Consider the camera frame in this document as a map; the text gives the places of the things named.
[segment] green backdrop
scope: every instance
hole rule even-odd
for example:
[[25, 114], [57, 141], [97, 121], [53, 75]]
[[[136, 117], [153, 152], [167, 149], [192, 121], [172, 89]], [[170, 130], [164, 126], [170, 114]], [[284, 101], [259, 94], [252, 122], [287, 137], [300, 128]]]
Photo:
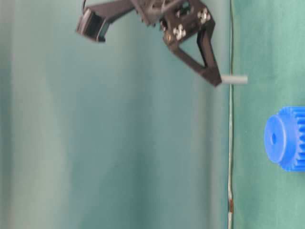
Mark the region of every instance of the green backdrop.
[[233, 0], [234, 228], [304, 228], [305, 174], [288, 173], [264, 151], [264, 125], [283, 106], [305, 106], [305, 2]]
[[[229, 2], [206, 4], [228, 73]], [[80, 13], [80, 0], [0, 0], [1, 228], [225, 228], [228, 87], [134, 12], [106, 44], [74, 32]]]

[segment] blue plastic gear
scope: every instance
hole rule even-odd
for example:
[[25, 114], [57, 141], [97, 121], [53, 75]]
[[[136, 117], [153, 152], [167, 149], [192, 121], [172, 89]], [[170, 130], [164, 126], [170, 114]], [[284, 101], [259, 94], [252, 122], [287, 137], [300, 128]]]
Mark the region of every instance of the blue plastic gear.
[[284, 107], [265, 126], [269, 159], [286, 171], [305, 171], [305, 107]]

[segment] robotic arm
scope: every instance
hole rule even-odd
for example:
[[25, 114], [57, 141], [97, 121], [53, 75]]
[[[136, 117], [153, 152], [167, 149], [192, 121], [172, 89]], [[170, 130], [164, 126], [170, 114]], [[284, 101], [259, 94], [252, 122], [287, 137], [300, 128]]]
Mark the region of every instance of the robotic arm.
[[[88, 7], [84, 4], [85, 0], [77, 33], [95, 42], [105, 42], [109, 25], [135, 9], [146, 25], [160, 23], [163, 40], [173, 54], [212, 85], [222, 82], [211, 46], [215, 22], [200, 0], [117, 0]], [[204, 65], [179, 47], [196, 33]]]

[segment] teal curtain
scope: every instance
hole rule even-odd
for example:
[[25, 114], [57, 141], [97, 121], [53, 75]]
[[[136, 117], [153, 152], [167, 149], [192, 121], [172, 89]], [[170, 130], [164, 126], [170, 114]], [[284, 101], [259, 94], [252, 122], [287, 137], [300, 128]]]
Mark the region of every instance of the teal curtain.
[[302, 0], [233, 0], [234, 228], [304, 228], [305, 174], [288, 173], [264, 150], [267, 119], [284, 106], [305, 106]]
[[[229, 3], [205, 3], [228, 73]], [[1, 228], [226, 228], [228, 87], [135, 12], [105, 44], [74, 32], [80, 13], [80, 0], [0, 0]], [[184, 48], [199, 57], [195, 39]]]

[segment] metal screw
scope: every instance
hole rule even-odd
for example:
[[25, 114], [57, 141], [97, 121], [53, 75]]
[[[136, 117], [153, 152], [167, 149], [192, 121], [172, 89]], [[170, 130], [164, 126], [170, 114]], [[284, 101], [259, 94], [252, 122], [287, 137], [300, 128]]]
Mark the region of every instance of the metal screw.
[[209, 14], [207, 8], [204, 8], [202, 11], [199, 11], [197, 13], [197, 16], [200, 19], [201, 24], [204, 24], [211, 19], [211, 15]]
[[173, 34], [176, 35], [177, 40], [180, 40], [182, 37], [185, 37], [186, 31], [185, 31], [185, 29], [183, 29], [183, 25], [179, 24], [178, 28], [174, 28]]

